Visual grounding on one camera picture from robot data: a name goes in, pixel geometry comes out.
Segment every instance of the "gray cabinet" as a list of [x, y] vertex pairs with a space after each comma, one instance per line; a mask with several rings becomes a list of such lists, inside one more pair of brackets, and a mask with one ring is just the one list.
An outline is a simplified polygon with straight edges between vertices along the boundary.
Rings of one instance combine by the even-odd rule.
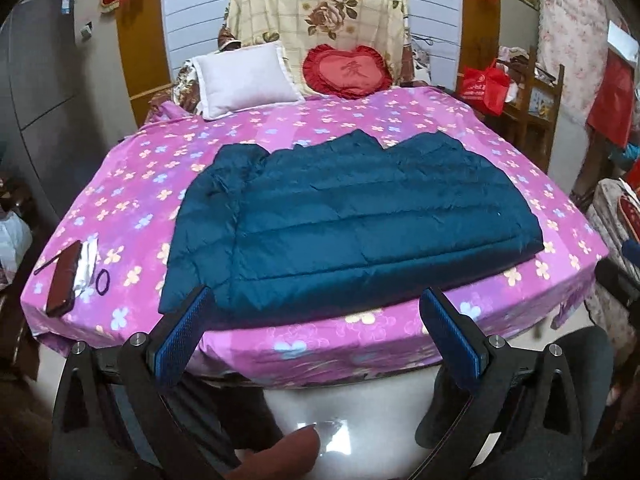
[[84, 95], [73, 0], [18, 4], [0, 30], [0, 168], [23, 179], [54, 227], [106, 154]]

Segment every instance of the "tiled floor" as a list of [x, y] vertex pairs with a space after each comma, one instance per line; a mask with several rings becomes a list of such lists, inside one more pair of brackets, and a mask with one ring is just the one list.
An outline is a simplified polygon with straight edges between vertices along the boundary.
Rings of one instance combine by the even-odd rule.
[[[589, 326], [581, 307], [557, 331], [545, 323], [542, 336], [530, 330], [510, 343], [541, 349], [549, 342]], [[42, 347], [38, 380], [31, 382], [36, 398], [52, 409], [64, 358]], [[347, 386], [271, 390], [266, 394], [279, 426], [285, 433], [313, 422], [337, 420], [340, 430], [318, 459], [309, 480], [385, 480], [406, 477], [427, 453], [414, 442], [414, 431], [430, 405], [438, 367]], [[490, 446], [485, 446], [485, 456]]]

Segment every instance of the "pink floral bedsheet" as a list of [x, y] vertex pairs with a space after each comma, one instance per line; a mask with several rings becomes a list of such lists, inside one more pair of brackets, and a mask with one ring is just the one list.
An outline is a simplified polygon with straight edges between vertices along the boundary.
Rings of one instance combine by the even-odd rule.
[[[122, 343], [148, 332], [158, 301], [175, 217], [187, 186], [220, 146], [256, 142], [270, 151], [309, 146], [361, 128], [384, 146], [439, 129], [503, 170], [528, 200], [545, 250], [504, 273], [447, 293], [485, 333], [513, 336], [561, 305], [561, 324], [593, 285], [602, 240], [569, 199], [536, 166], [480, 123], [472, 111], [431, 88], [392, 89], [357, 101], [324, 99], [250, 110], [214, 122], [161, 116], [113, 148], [47, 244], [40, 262], [73, 240], [98, 238], [97, 269], [111, 275], [104, 296], [91, 286], [60, 319], [44, 314], [53, 266], [31, 276], [22, 307], [33, 333], [92, 346]], [[234, 370], [260, 384], [322, 383], [430, 364], [438, 353], [417, 300], [301, 325], [204, 335], [190, 369], [202, 375]]]

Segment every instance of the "white wall paneling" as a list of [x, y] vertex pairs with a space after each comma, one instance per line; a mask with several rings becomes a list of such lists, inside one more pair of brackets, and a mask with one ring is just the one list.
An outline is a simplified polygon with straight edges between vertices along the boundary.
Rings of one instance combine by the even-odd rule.
[[173, 76], [186, 59], [218, 48], [227, 3], [228, 0], [162, 0], [164, 42]]
[[[218, 47], [218, 31], [228, 0], [162, 0], [167, 59], [172, 73], [185, 59]], [[409, 0], [412, 33], [432, 38], [420, 42], [431, 54], [434, 84], [454, 88], [458, 59], [462, 0]]]
[[430, 53], [432, 82], [455, 88], [460, 60], [462, 0], [409, 0], [409, 26], [412, 34], [430, 38], [428, 43], [418, 40], [418, 44]]

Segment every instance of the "white pillow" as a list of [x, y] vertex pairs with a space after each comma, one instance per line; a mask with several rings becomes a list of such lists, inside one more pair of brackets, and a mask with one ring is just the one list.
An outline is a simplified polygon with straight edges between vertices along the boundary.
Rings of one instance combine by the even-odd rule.
[[283, 59], [282, 42], [196, 56], [202, 116], [218, 119], [231, 112], [302, 102]]

